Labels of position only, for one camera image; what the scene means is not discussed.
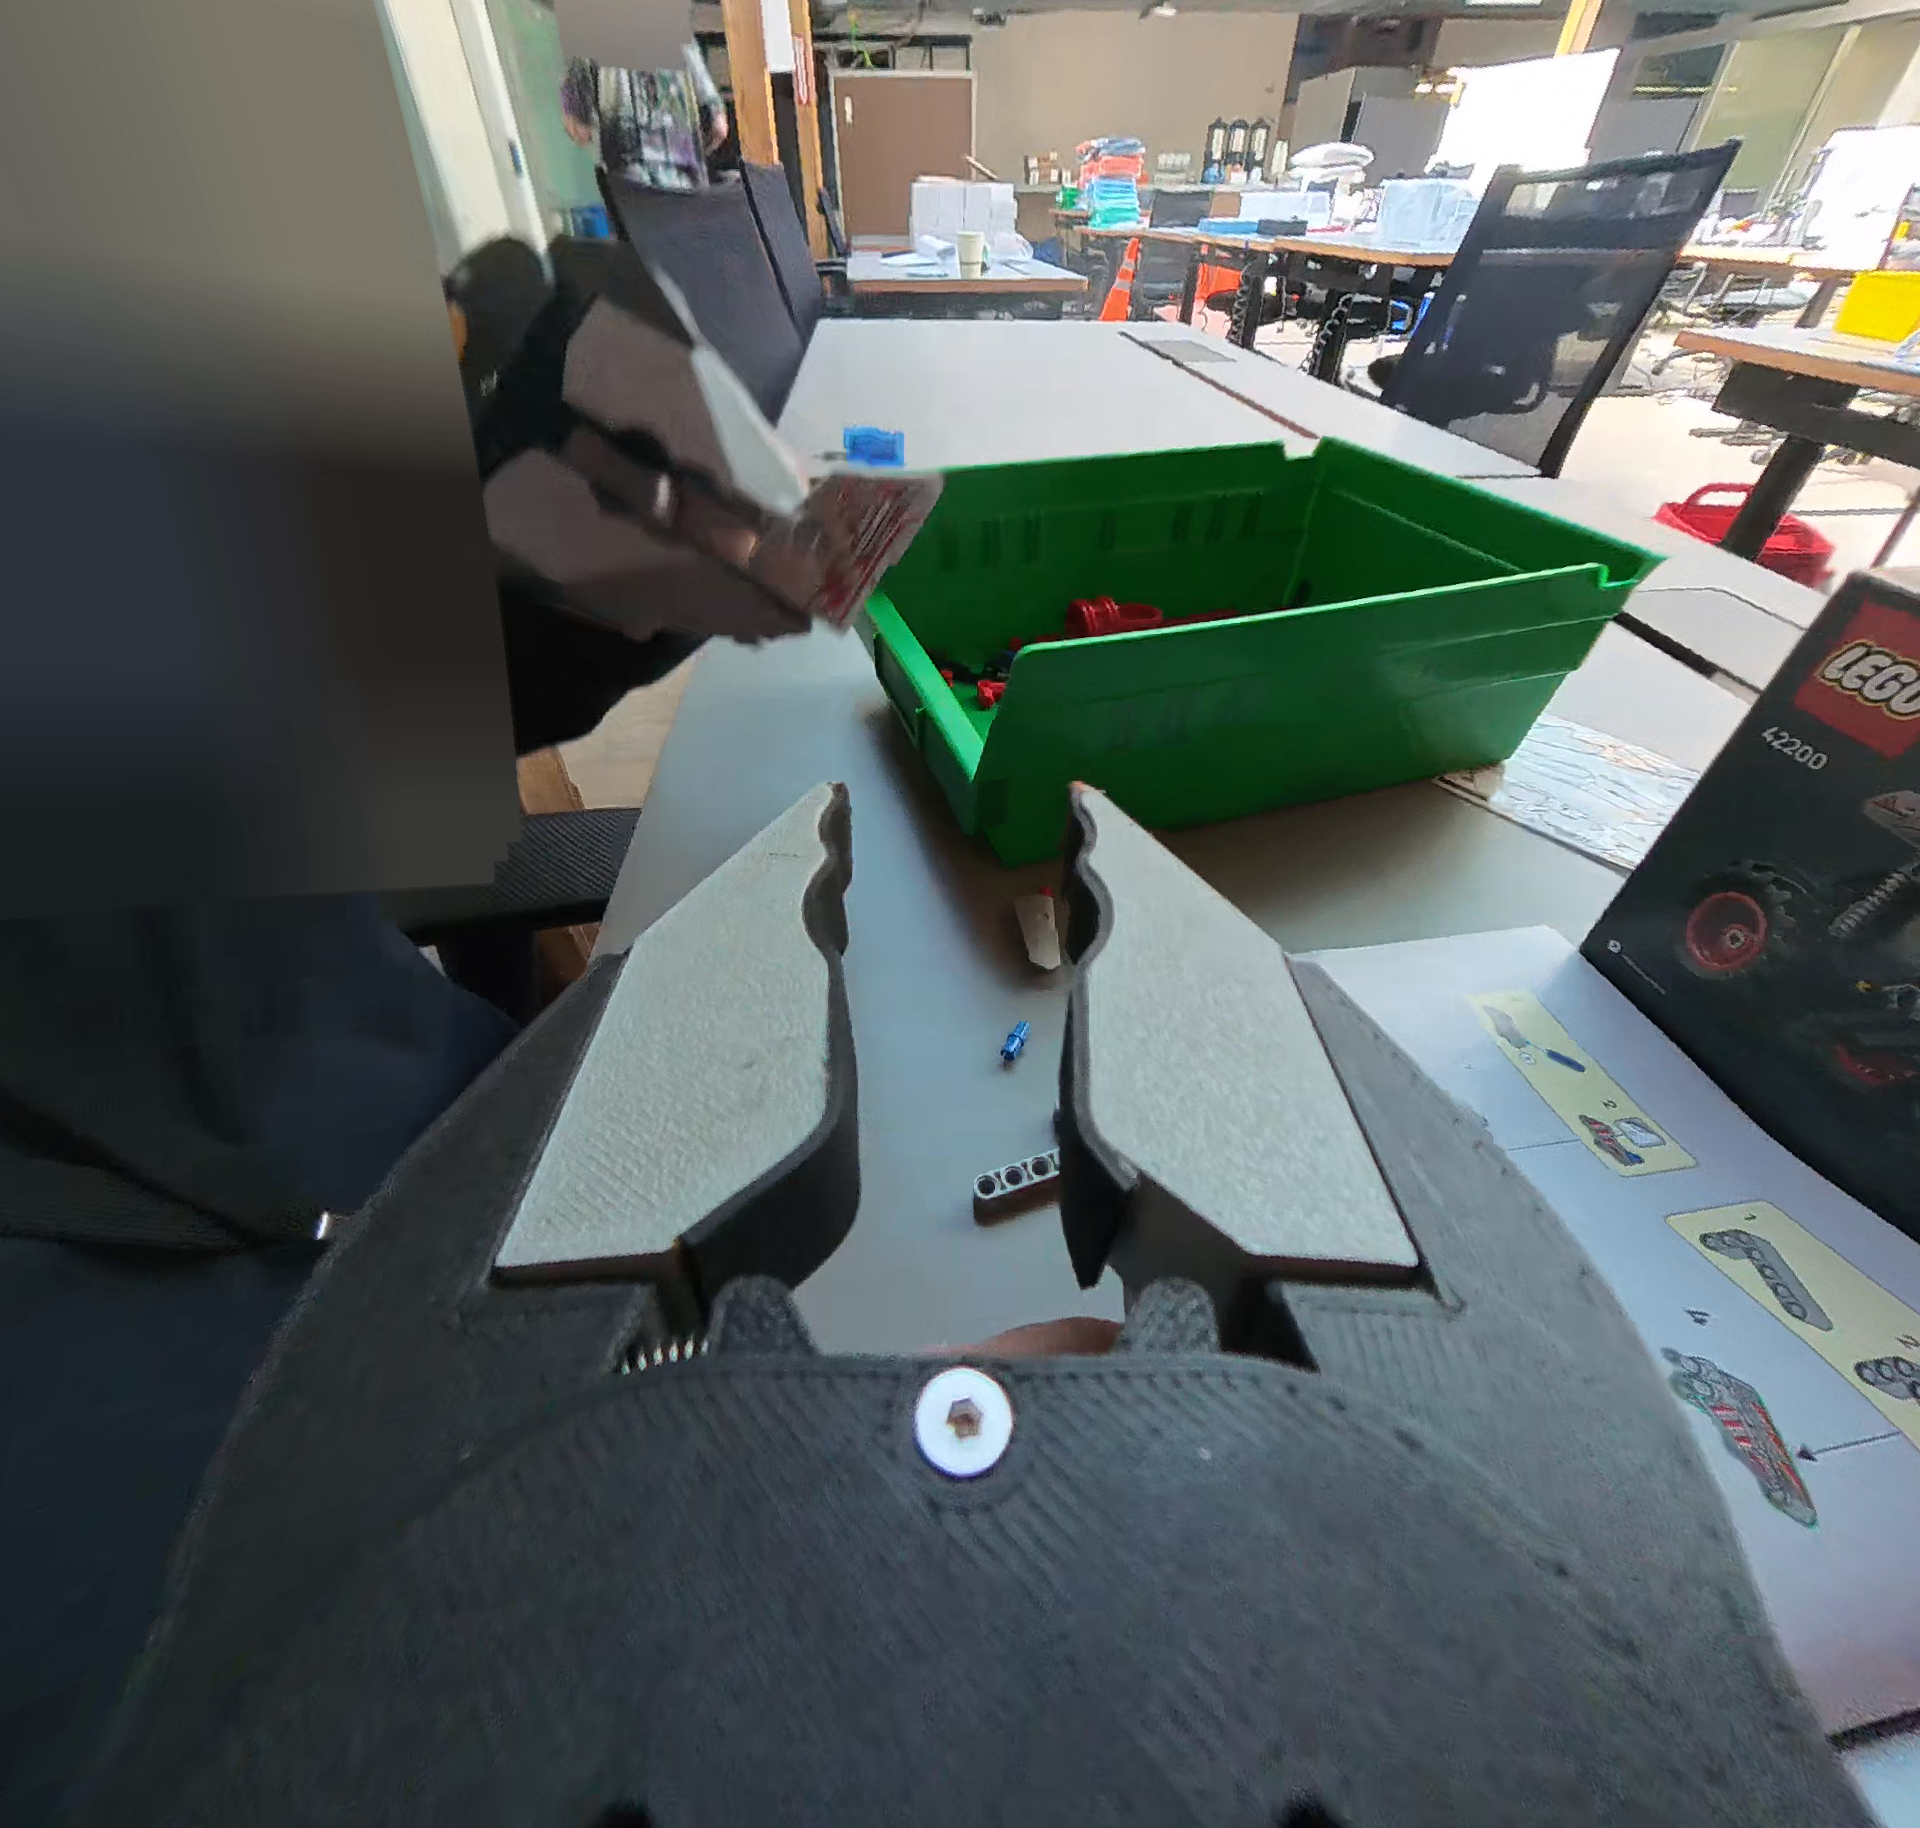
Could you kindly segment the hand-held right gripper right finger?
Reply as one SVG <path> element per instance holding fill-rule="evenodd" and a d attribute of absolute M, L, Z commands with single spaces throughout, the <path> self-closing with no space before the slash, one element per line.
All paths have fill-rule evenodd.
<path fill-rule="evenodd" d="M 1068 785 L 1058 1221 L 1083 1289 L 1410 1285 L 1420 1251 L 1282 947 Z"/>

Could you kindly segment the clear plastic sheet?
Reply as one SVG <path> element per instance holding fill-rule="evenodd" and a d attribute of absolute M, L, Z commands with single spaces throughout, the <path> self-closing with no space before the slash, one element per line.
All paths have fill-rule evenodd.
<path fill-rule="evenodd" d="M 1508 760 L 1434 785 L 1626 876 L 1697 781 L 1697 764 L 1544 711 Z"/>

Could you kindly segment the wooden background desk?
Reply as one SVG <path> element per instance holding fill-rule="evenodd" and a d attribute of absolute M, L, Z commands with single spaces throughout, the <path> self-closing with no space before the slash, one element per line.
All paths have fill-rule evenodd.
<path fill-rule="evenodd" d="M 1083 273 L 1036 256 L 963 271 L 954 247 L 855 250 L 847 293 L 855 315 L 890 322 L 1062 322 L 1091 309 Z"/>

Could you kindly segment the stack of white boxes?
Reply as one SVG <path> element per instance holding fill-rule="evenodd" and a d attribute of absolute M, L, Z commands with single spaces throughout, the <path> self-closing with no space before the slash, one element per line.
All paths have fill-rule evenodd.
<path fill-rule="evenodd" d="M 910 183 L 910 239 L 954 245 L 982 234 L 989 250 L 1019 242 L 1013 183 L 914 177 Z"/>

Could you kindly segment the small plastic bag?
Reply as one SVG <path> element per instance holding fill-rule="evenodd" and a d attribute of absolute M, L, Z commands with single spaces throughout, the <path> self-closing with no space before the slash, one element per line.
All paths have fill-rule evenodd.
<path fill-rule="evenodd" d="M 755 568 L 784 606 L 849 629 L 939 497 L 939 473 L 830 473 L 762 538 Z"/>

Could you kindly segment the black mesh office chair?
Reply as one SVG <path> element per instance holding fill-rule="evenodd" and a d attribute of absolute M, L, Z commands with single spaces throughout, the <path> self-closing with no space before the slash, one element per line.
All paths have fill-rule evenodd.
<path fill-rule="evenodd" d="M 1380 403 L 1556 479 L 1740 150 L 1497 170 Z"/>
<path fill-rule="evenodd" d="M 783 295 L 743 181 L 667 190 L 595 171 L 608 215 L 652 273 L 670 281 L 698 333 L 775 425 L 804 366 L 804 333 Z"/>
<path fill-rule="evenodd" d="M 778 281 L 783 302 L 795 320 L 799 344 L 814 338 L 814 329 L 824 309 L 824 281 L 818 263 L 806 245 L 806 229 L 788 177 L 778 165 L 741 164 L 741 181 L 755 217 L 755 229 Z"/>

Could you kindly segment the lego instruction booklet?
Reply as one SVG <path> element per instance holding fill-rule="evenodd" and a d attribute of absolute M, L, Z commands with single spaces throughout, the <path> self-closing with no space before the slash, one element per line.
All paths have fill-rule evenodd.
<path fill-rule="evenodd" d="M 1713 1472 L 1832 1733 L 1916 1713 L 1916 1243 L 1550 927 L 1313 953 L 1553 1206 Z"/>

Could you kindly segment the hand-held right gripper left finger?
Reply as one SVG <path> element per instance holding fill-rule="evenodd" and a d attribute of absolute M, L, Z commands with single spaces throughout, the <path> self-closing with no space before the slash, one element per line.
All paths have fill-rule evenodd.
<path fill-rule="evenodd" d="M 833 1256 L 862 1203 L 849 885 L 853 798 L 818 783 L 635 937 L 494 1280 L 637 1280 L 707 1315 Z"/>

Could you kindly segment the wooden support post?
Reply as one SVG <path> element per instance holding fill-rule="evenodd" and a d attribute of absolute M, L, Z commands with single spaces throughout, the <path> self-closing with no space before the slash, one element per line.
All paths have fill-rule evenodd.
<path fill-rule="evenodd" d="M 768 40 L 762 0 L 720 0 L 724 28 L 724 53 L 731 66 L 734 137 L 741 159 L 755 165 L 778 164 L 778 118 L 773 102 L 773 72 L 768 63 Z"/>

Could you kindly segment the black lego set box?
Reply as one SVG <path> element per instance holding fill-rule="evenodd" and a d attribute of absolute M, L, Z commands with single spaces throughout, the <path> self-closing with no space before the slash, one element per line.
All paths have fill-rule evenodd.
<path fill-rule="evenodd" d="M 1765 1132 L 1916 1237 L 1916 578 L 1846 578 L 1582 937 Z"/>

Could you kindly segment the person's dark jacket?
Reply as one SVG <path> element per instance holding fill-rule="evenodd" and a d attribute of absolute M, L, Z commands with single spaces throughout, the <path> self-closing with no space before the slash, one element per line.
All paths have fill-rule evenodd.
<path fill-rule="evenodd" d="M 2 1823 L 78 1785 L 282 1313 L 514 1038 L 372 895 L 2 923 Z"/>

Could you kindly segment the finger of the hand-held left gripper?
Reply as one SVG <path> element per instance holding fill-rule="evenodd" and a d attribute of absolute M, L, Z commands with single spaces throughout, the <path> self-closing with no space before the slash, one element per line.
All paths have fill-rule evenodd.
<path fill-rule="evenodd" d="M 750 573 L 755 519 L 670 473 L 627 467 L 604 489 L 550 452 L 520 452 L 489 479 L 489 532 L 514 573 L 633 643 L 806 632 L 806 618 Z"/>
<path fill-rule="evenodd" d="M 659 446 L 724 497 L 792 519 L 811 492 L 753 388 L 698 332 L 673 281 L 611 259 L 562 346 L 562 403 L 608 434 Z"/>

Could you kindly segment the brown door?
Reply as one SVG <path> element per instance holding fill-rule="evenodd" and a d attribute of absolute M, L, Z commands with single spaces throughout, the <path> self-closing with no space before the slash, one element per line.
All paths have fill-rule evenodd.
<path fill-rule="evenodd" d="M 969 177 L 973 72 L 842 68 L 828 78 L 840 217 L 853 242 L 904 242 L 919 177 Z"/>

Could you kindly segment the green plastic bin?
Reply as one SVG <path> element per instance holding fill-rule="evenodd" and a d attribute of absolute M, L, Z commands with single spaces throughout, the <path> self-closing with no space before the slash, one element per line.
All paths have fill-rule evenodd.
<path fill-rule="evenodd" d="M 954 470 L 868 599 L 958 828 L 1058 855 L 1068 785 L 1183 831 L 1502 763 L 1657 552 L 1324 439 Z M 1064 638 L 1116 596 L 1164 627 Z"/>

